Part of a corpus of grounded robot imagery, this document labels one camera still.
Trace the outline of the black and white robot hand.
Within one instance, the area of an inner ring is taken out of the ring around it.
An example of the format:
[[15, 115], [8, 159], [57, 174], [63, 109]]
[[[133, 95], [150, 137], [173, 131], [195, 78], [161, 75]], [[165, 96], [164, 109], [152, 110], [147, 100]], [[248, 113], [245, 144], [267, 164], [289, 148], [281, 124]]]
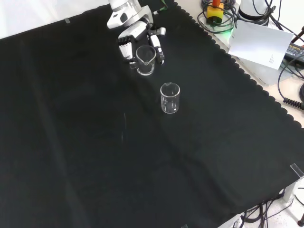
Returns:
[[118, 37], [118, 47], [123, 57], [124, 62], [129, 63], [130, 68], [137, 67], [136, 59], [136, 43], [142, 38], [147, 38], [149, 44], [156, 51], [156, 59], [162, 65], [165, 62], [165, 56], [161, 48], [158, 36], [164, 36], [166, 28], [155, 28], [152, 23], [145, 21], [137, 21], [126, 30], [124, 30]]

